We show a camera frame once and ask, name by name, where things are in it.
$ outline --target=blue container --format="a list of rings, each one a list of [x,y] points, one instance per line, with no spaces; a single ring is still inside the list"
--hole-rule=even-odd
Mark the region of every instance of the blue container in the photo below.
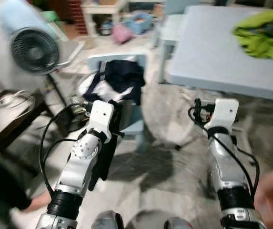
[[[151,14],[143,12],[128,19],[124,24],[133,33],[140,35],[151,28],[152,19],[153,16]]]

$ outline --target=chair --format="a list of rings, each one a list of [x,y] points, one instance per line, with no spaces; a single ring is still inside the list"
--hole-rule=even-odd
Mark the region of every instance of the chair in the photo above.
[[[130,57],[135,57],[139,66],[143,67],[145,70],[147,57],[145,54],[141,53],[123,53],[123,54],[107,54],[107,55],[95,55],[88,58],[88,67],[91,72],[97,70],[99,61],[112,61],[112,60],[127,60]],[[132,110],[128,113],[127,126],[126,128],[120,130],[125,133],[125,136],[135,136],[137,143],[137,151],[144,152],[146,150],[146,144],[144,142],[143,130],[144,121],[142,116],[142,108],[140,106],[131,106]]]
[[[0,98],[3,95],[6,95],[8,93],[13,94],[16,93],[16,91],[12,90],[4,90],[4,88],[0,84]],[[7,159],[11,160],[14,163],[17,163],[17,165],[24,170],[30,172],[32,175],[37,175],[38,171],[35,168],[34,165],[31,165],[27,163],[25,160],[19,158],[18,156],[12,154],[6,148],[24,131],[26,130],[31,123],[44,111],[47,112],[48,116],[53,117],[53,113],[49,109],[49,107],[46,105],[44,98],[39,90],[35,91],[33,94],[35,98],[35,105],[33,109],[26,113],[25,115],[21,116],[20,118],[17,118],[13,120],[8,126],[6,126],[1,132],[0,132],[0,153],[6,157]],[[60,130],[61,134],[63,136],[67,136],[68,132],[67,130],[62,126],[60,122],[56,122],[58,129]]]
[[[175,46],[180,38],[180,26],[183,21],[187,7],[198,5],[198,0],[167,0],[164,4],[165,18],[161,24],[156,26],[154,46],[156,47],[161,40],[162,54],[159,69],[158,82],[164,82],[165,62],[168,58],[170,48]]]

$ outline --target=dark blue garment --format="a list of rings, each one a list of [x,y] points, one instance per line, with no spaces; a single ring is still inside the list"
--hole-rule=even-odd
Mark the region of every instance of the dark blue garment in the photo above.
[[[144,69],[137,62],[125,60],[99,62],[98,69],[87,92],[83,95],[87,101],[102,100],[93,91],[100,81],[105,80],[119,94],[132,87],[131,92],[122,99],[131,100],[136,105],[141,104],[142,87],[145,86]]]

